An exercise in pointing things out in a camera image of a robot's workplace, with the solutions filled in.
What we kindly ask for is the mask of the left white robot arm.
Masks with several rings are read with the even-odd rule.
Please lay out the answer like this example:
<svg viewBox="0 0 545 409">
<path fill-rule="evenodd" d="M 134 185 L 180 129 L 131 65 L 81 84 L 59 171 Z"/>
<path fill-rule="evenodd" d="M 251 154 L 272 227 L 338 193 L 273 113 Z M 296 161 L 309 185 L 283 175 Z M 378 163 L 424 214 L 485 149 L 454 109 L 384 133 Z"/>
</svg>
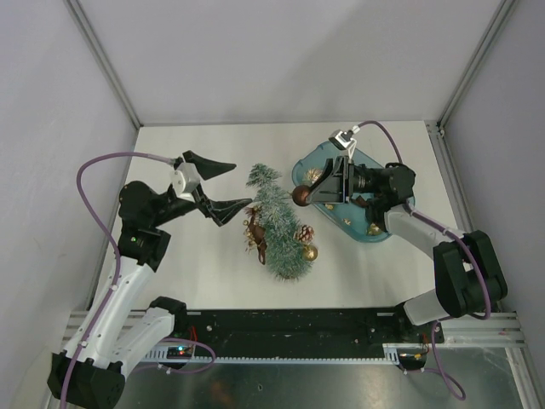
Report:
<svg viewBox="0 0 545 409">
<path fill-rule="evenodd" d="M 52 356 L 48 386 L 62 408 L 113 408 L 144 355 L 166 337 L 176 341 L 186 335 L 186 305 L 167 297 L 156 299 L 138 324 L 120 333 L 167 252 L 170 236 L 161 226 L 198 210 L 222 227 L 251 202 L 214 201 L 204 193 L 202 181 L 234 170 L 235 164 L 192 151 L 178 158 L 144 157 L 168 165 L 171 183 L 164 193 L 142 181 L 129 182 L 119 192 L 120 236 L 114 239 L 108 228 L 103 230 L 114 250 L 114 268 L 76 333 Z"/>
</svg>

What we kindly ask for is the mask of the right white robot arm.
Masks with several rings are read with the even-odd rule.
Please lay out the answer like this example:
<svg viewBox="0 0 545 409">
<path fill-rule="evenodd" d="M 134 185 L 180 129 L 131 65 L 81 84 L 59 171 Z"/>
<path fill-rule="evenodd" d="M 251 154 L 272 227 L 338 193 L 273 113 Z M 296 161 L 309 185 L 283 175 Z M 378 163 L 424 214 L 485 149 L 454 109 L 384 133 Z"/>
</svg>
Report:
<svg viewBox="0 0 545 409">
<path fill-rule="evenodd" d="M 487 318 L 508 294 L 486 233 L 446 227 L 414 208 L 416 174 L 407 165 L 314 152 L 291 177 L 296 203 L 313 205 L 351 239 L 375 244 L 397 236 L 432 260 L 433 289 L 398 304 L 387 319 L 395 338 L 412 342 L 443 318 Z"/>
</svg>

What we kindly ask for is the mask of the pine cone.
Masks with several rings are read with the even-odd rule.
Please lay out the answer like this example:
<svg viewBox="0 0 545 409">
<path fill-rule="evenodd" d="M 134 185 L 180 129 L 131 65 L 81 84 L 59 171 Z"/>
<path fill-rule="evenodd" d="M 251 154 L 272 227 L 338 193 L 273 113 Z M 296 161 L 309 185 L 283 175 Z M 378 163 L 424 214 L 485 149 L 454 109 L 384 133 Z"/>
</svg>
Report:
<svg viewBox="0 0 545 409">
<path fill-rule="evenodd" d="M 300 225 L 294 234 L 294 239 L 296 241 L 302 242 L 304 244 L 309 244 L 313 241 L 314 230 L 311 226 L 303 224 Z"/>
</svg>

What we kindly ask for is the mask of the small gold glitter bauble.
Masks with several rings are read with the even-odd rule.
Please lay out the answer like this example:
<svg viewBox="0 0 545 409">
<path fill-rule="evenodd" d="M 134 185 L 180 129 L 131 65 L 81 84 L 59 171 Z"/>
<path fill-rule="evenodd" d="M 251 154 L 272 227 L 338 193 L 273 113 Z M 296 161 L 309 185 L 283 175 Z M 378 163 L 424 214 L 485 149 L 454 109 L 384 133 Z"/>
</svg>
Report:
<svg viewBox="0 0 545 409">
<path fill-rule="evenodd" d="M 307 262 L 313 262 L 318 257 L 318 248 L 314 245 L 303 245 L 302 257 Z"/>
</svg>

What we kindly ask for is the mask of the brown bauble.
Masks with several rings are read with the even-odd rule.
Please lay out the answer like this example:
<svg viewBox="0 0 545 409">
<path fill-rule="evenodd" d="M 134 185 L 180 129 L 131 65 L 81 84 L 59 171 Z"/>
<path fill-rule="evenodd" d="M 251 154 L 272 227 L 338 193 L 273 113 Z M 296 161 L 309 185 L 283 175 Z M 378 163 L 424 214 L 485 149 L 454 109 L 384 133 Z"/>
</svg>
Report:
<svg viewBox="0 0 545 409">
<path fill-rule="evenodd" d="M 295 187 L 291 194 L 293 202 L 300 207 L 307 206 L 307 196 L 309 195 L 309 193 L 310 187 L 306 185 L 300 185 Z"/>
</svg>

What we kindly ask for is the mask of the small frosted christmas tree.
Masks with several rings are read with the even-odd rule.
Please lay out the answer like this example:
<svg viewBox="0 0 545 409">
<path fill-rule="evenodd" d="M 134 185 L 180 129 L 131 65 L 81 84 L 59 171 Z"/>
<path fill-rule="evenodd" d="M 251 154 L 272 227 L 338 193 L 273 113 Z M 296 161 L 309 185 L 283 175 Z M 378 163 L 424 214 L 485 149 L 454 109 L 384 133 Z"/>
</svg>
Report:
<svg viewBox="0 0 545 409">
<path fill-rule="evenodd" d="M 278 180 L 281 173 L 265 164 L 254 164 L 250 170 L 247 187 L 256 190 L 249 207 L 259 206 L 260 224 L 266 229 L 267 271 L 276 279 L 297 281 L 308 274 L 313 262 L 302 257 L 302 242 L 294 239 L 296 229 L 303 225 L 291 205 L 291 194 L 283 189 Z"/>
</svg>

